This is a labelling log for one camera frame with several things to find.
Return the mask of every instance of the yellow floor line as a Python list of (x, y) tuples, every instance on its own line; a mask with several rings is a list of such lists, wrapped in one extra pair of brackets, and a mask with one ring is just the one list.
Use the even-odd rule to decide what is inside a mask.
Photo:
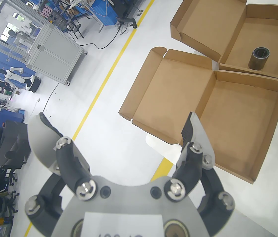
[(156, 180), (159, 177), (167, 176), (168, 173), (170, 172), (172, 166), (173, 166), (173, 164), (170, 161), (168, 161), (166, 158), (163, 158), (160, 165), (158, 166), (157, 171), (153, 175), (151, 182), (153, 180)]
[[(150, 8), (151, 8), (152, 4), (154, 3), (154, 1), (155, 0), (151, 0), (149, 2), (149, 4), (148, 4), (147, 8), (143, 11), (143, 14), (141, 15), (140, 19), (137, 22), (138, 27), (141, 24), (141, 22), (143, 21), (143, 19), (146, 17), (146, 15), (147, 15), (148, 11), (150, 10)], [(125, 43), (125, 45), (123, 46), (123, 48), (121, 49), (120, 53), (118, 54), (118, 56), (117, 56), (117, 58), (116, 58), (116, 60), (115, 60), (115, 62), (113, 64), (113, 66), (111, 67), (111, 69), (109, 70), (108, 74), (106, 75), (106, 77), (105, 77), (105, 79), (104, 79), (100, 89), (96, 93), (95, 98), (93, 99), (93, 101), (92, 101), (91, 105), (89, 106), (87, 112), (85, 113), (81, 123), (79, 124), (77, 131), (73, 135), (73, 137), (72, 137), (73, 140), (76, 140), (76, 138), (77, 138), (78, 134), (80, 133), (80, 130), (83, 127), (83, 125), (84, 125), (88, 115), (90, 114), (90, 112), (91, 112), (92, 108), (94, 107), (97, 99), (99, 98), (100, 94), (102, 93), (103, 88), (105, 87), (108, 79), (111, 77), (114, 69), (116, 68), (117, 63), (120, 61), (120, 58), (122, 57), (123, 53), (125, 52), (126, 48), (128, 47), (128, 45), (129, 45), (130, 41), (132, 40), (132, 37), (135, 35), (136, 31), (137, 31), (137, 29), (133, 29), (132, 30), (130, 36), (128, 37), (128, 39), (127, 39), (127, 41)]]
[[(138, 22), (137, 22), (138, 27), (139, 27), (139, 25), (141, 24), (141, 22), (143, 21), (143, 19), (146, 17), (146, 15), (147, 15), (148, 11), (150, 10), (150, 8), (151, 8), (152, 4), (154, 3), (154, 1), (155, 1), (155, 0), (151, 0), (151, 1), (149, 2), (149, 4), (148, 4), (147, 8), (143, 11), (143, 14), (141, 15), (140, 19), (139, 19)], [(90, 114), (90, 112), (91, 112), (92, 108), (94, 107), (94, 105), (95, 105), (97, 99), (99, 98), (100, 94), (102, 93), (103, 88), (105, 87), (105, 85), (106, 85), (108, 79), (111, 77), (111, 75), (112, 75), (114, 69), (116, 68), (117, 63), (120, 61), (120, 58), (122, 57), (123, 53), (125, 52), (126, 48), (128, 47), (128, 45), (129, 45), (130, 41), (132, 40), (132, 37), (135, 35), (136, 31), (137, 31), (137, 29), (133, 29), (133, 30), (132, 30), (131, 34), (129, 35), (129, 37), (128, 37), (126, 43), (125, 43), (125, 45), (123, 46), (123, 48), (121, 49), (120, 53), (118, 54), (118, 56), (117, 56), (116, 60), (114, 61), (114, 63), (113, 63), (113, 65), (112, 65), (111, 69), (109, 70), (109, 72), (108, 72), (108, 74), (106, 75), (106, 77), (105, 77), (105, 79), (104, 79), (102, 85), (100, 86), (100, 89), (99, 89), (98, 92), (96, 93), (95, 98), (93, 99), (93, 101), (92, 101), (91, 105), (89, 106), (88, 110), (86, 111), (86, 113), (85, 113), (85, 115), (84, 115), (82, 121), (80, 122), (80, 124), (79, 124), (79, 126), (78, 126), (78, 128), (77, 128), (77, 131), (74, 133), (74, 135), (73, 135), (73, 137), (72, 137), (73, 140), (76, 140), (76, 138), (77, 138), (78, 134), (80, 133), (81, 128), (83, 127), (83, 125), (84, 125), (84, 123), (85, 123), (85, 121), (86, 121), (88, 115)], [(168, 161), (167, 159), (165, 159), (165, 158), (162, 160), (162, 162), (161, 162), (161, 164), (159, 165), (159, 167), (158, 167), (158, 169), (157, 169), (155, 175), (152, 177), (153, 180), (157, 178), (157, 177), (156, 177), (156, 174), (158, 174), (158, 175), (159, 175), (158, 177), (160, 177), (160, 176), (163, 176), (163, 175), (167, 175), (167, 174), (169, 173), (169, 171), (170, 171), (170, 169), (172, 168), (172, 166), (168, 169), (168, 167), (169, 167), (168, 162), (169, 162), (169, 161)], [(32, 227), (32, 223), (30, 223), (29, 226), (27, 227), (27, 230), (26, 230), (26, 232), (25, 232), (25, 234), (24, 234), (24, 237), (27, 237), (27, 235), (28, 235), (28, 233), (29, 233), (31, 227)]]
[(32, 225), (33, 225), (32, 222), (30, 222), (30, 224), (29, 224), (29, 226), (27, 227), (27, 230), (26, 230), (26, 232), (25, 232), (25, 234), (24, 234), (24, 237), (27, 237), (28, 233), (30, 232), (30, 229), (31, 229)]

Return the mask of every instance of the screw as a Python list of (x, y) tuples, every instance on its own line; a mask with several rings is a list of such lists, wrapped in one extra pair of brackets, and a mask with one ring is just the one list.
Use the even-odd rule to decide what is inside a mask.
[(91, 179), (89, 182), (84, 182), (83, 184), (79, 185), (76, 189), (76, 194), (79, 200), (86, 201), (93, 197), (96, 190), (96, 184)]
[(33, 215), (40, 209), (40, 204), (37, 202), (37, 195), (32, 196), (25, 204), (25, 212), (27, 215)]
[(226, 206), (228, 211), (234, 209), (235, 204), (232, 196), (227, 192), (220, 192), (218, 198), (222, 201), (222, 203)]
[(202, 153), (202, 147), (199, 143), (194, 142), (192, 146), (190, 147), (190, 150), (193, 151), (194, 153), (200, 154)]
[(205, 155), (204, 156), (204, 160), (203, 162), (206, 164), (206, 165), (210, 165), (212, 163), (212, 157), (210, 155)]
[(180, 195), (182, 192), (182, 187), (179, 183), (174, 183), (174, 184), (171, 184), (170, 190), (173, 194)]
[(71, 139), (70, 138), (67, 138), (67, 137), (62, 137), (60, 138), (57, 143), (56, 143), (56, 148), (57, 149), (60, 149), (62, 148), (63, 146), (67, 145), (67, 144), (70, 144), (71, 143)]
[(81, 186), (82, 186), (82, 189), (85, 191), (85, 193), (90, 192), (90, 190), (91, 190), (91, 185), (90, 185), (90, 183), (85, 182), (85, 183), (83, 183)]

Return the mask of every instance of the cardboard box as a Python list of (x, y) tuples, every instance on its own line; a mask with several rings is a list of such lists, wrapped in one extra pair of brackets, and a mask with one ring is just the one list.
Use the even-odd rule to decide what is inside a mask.
[[(171, 21), (171, 36), (220, 63), (222, 70), (278, 78), (278, 5), (247, 0), (184, 0)], [(248, 62), (257, 47), (270, 56), (262, 70)]]
[(190, 111), (200, 118), (216, 165), (253, 183), (278, 120), (278, 79), (213, 71), (207, 57), (153, 48), (119, 114), (175, 144)]

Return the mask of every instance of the humanoid robot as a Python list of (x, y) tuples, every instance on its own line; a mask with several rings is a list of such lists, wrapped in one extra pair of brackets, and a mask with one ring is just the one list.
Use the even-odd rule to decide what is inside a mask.
[[(46, 237), (211, 237), (235, 208), (213, 168), (215, 154), (196, 113), (191, 112), (184, 125), (172, 177), (140, 186), (93, 176), (73, 140), (59, 133), (43, 113), (29, 121), (27, 132), (32, 152), (52, 172), (39, 194), (25, 204), (28, 218)], [(188, 194), (199, 181), (205, 196), (196, 208)], [(62, 210), (65, 185), (74, 196)]]
[(9, 83), (12, 88), (16, 88), (16, 86), (10, 81), (10, 80), (16, 80), (20, 83), (26, 84), (26, 90), (29, 90), (31, 92), (36, 92), (38, 89), (41, 79), (35, 75), (32, 75), (30, 77), (23, 77), (21, 75), (18, 75), (14, 73), (14, 71), (18, 71), (20, 74), (24, 73), (23, 68), (14, 68), (11, 67), (9, 70), (3, 70), (0, 69), (0, 73), (4, 75), (5, 79), (4, 81)]

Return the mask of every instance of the white floor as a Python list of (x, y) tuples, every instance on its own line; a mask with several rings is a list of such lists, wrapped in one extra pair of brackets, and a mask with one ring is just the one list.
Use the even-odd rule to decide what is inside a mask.
[[(141, 0), (137, 5), (145, 9), (150, 0)], [(186, 52), (194, 52), (188, 46), (170, 38), (170, 21), (182, 0), (155, 0), (146, 17), (137, 28), (131, 42), (123, 53), (92, 111), (81, 128), (75, 143), (90, 164), (94, 175), (101, 175), (118, 184), (140, 185), (150, 181), (162, 155), (146, 143), (147, 133), (123, 119), (118, 111), (135, 77), (137, 76), (149, 50), (163, 46)], [(278, 0), (250, 0), (251, 3), (278, 3)], [(94, 42), (98, 47), (105, 46), (114, 37), (117, 29), (104, 27), (98, 33), (99, 25), (95, 20), (82, 19), (85, 39), (79, 38), (79, 44)], [(66, 136), (73, 137), (87, 109), (101, 87), (107, 73), (116, 60), (132, 27), (104, 50), (97, 50), (88, 45), (85, 57), (69, 87), (57, 85), (57, 82), (42, 77), (39, 90), (34, 94), (22, 91), (13, 98), (13, 106), (26, 110), (25, 122), (44, 110), (51, 124)], [(237, 208), (244, 215), (257, 222), (275, 236), (278, 236), (278, 127), (262, 171), (254, 185), (239, 181), (237, 178), (220, 172), (222, 183), (234, 197)], [(47, 178), (49, 171), (44, 168), (34, 155), (18, 173), (16, 185), (20, 196), (19, 213), (14, 219), (11, 236), (22, 237), (29, 225), (24, 213), (26, 200), (37, 194)], [(201, 191), (192, 195), (198, 202)], [(62, 192), (63, 208), (72, 197), (66, 188)], [(228, 229), (233, 226), (233, 233), (241, 231), (243, 236), (270, 236), (261, 227), (236, 227), (244, 224), (241, 219), (233, 218)], [(28, 236), (41, 236), (34, 227)], [(221, 232), (221, 236), (234, 236)]]

